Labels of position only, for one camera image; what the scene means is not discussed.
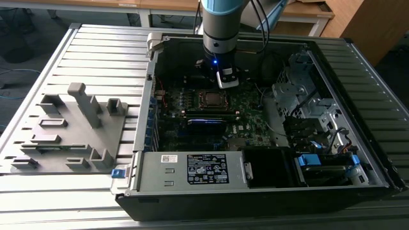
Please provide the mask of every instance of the power supply label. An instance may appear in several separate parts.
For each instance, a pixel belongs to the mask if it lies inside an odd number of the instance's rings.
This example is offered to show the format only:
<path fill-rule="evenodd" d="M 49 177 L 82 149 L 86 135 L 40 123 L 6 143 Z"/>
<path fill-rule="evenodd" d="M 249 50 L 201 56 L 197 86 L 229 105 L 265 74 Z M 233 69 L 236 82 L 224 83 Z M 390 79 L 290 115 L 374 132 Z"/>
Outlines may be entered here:
<path fill-rule="evenodd" d="M 228 162 L 225 154 L 188 155 L 188 183 L 229 183 Z"/>

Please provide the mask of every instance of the slotted aluminum surface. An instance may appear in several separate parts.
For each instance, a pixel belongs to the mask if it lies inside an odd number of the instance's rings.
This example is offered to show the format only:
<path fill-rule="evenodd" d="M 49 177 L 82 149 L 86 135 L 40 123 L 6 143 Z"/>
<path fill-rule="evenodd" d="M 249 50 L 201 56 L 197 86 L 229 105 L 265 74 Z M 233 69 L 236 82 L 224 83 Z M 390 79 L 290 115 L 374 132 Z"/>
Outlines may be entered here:
<path fill-rule="evenodd" d="M 80 29 L 68 30 L 1 136 L 1 154 L 14 141 L 30 136 L 28 129 L 34 126 L 36 117 L 44 114 L 34 105 L 41 94 L 65 94 L 68 84 L 80 81 L 88 85 L 86 93 L 96 94 L 98 101 L 106 101 L 114 96 L 130 105 L 116 160 L 117 164 L 129 162 L 148 61 L 144 55 L 145 40 L 149 32 L 154 31 L 190 33 L 189 30 L 101 25 L 82 25 Z M 379 138 L 381 147 L 389 154 L 401 177 L 409 181 L 407 112 L 353 45 L 342 39 L 296 36 L 277 38 L 317 42 L 360 113 Z M 62 95 L 62 98 L 73 100 L 68 95 Z M 0 229 L 197 228 L 409 217 L 409 192 L 405 192 L 389 200 L 366 202 L 325 215 L 141 223 L 134 222 L 121 210 L 109 187 L 109 175 L 0 177 Z"/>

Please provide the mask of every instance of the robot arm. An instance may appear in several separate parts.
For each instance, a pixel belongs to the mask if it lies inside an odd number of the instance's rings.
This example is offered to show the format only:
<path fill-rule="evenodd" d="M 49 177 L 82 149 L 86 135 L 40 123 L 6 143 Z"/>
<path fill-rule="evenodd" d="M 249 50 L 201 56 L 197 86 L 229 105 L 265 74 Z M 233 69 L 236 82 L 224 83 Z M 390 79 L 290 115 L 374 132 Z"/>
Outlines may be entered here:
<path fill-rule="evenodd" d="M 272 10 L 268 24 L 274 26 L 288 0 Z M 201 0 L 204 9 L 204 50 L 221 89 L 238 85 L 234 53 L 241 13 L 249 0 Z"/>

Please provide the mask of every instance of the wooden desk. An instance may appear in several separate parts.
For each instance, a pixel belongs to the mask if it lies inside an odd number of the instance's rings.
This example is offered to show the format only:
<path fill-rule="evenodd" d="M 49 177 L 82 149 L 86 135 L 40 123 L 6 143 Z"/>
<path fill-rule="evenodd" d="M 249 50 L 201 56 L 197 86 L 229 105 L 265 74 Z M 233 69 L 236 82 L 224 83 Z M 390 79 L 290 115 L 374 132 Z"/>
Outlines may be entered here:
<path fill-rule="evenodd" d="M 194 16 L 197 0 L 141 0 L 138 8 L 138 11 L 141 12 L 141 26 L 150 27 L 149 17 L 152 14 Z M 288 22 L 301 24 L 308 23 L 312 26 L 309 26 L 306 34 L 304 35 L 320 36 L 329 19 L 333 17 L 333 12 L 322 11 L 317 3 L 294 2 L 285 8 L 280 17 L 282 23 L 278 23 L 274 32 L 286 33 L 289 30 L 297 29 L 297 26 L 294 25 L 285 25 Z"/>
<path fill-rule="evenodd" d="M 0 0 L 0 6 L 46 10 L 137 13 L 141 26 L 150 27 L 152 14 L 194 16 L 197 0 Z M 274 33 L 320 36 L 332 12 L 321 11 L 316 3 L 294 2 L 284 10 Z"/>
<path fill-rule="evenodd" d="M 137 13 L 141 0 L 0 0 L 0 6 L 45 10 Z"/>

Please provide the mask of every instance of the wooden cabinet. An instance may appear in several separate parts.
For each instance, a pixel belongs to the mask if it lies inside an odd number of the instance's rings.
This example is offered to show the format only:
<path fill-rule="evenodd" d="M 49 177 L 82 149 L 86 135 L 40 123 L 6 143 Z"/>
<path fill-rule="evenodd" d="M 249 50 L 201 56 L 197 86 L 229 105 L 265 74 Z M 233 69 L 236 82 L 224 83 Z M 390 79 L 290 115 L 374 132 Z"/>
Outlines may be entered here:
<path fill-rule="evenodd" d="M 409 0 L 326 0 L 334 18 L 321 36 L 353 40 L 372 65 L 409 30 Z"/>

